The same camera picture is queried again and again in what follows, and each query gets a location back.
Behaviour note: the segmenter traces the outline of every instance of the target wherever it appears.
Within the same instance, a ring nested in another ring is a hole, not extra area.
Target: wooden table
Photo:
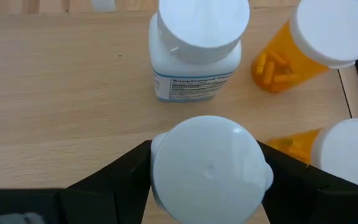
[[[188,104],[156,100],[151,12],[0,17],[0,187],[67,187],[203,114],[261,141],[350,118],[337,71],[279,95],[252,82],[251,60],[292,9],[253,9],[238,71],[215,99]],[[149,199],[144,223],[174,223]],[[261,209],[249,223],[268,221]]]

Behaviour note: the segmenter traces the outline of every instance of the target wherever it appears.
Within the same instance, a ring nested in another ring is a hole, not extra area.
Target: white bottle cap
[[[240,41],[248,0],[160,0],[157,24],[166,48],[190,63],[213,63]]]
[[[311,164],[358,185],[358,119],[348,119],[320,132]]]
[[[302,0],[291,34],[310,59],[336,69],[358,59],[358,0]]]
[[[244,223],[273,182],[257,141],[218,116],[188,119],[152,143],[156,202],[181,223]]]

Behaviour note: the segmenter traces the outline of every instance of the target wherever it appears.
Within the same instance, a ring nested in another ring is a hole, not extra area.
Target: bottle label
[[[233,74],[178,77],[162,75],[154,71],[154,89],[162,101],[191,102],[212,98]]]

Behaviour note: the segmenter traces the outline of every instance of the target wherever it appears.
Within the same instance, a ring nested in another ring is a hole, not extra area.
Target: white plastic bottle
[[[212,98],[240,64],[249,16],[247,0],[160,0],[149,29],[157,98]]]
[[[261,204],[273,171],[240,124],[199,116],[153,139],[151,181],[156,203],[180,223],[241,224]]]

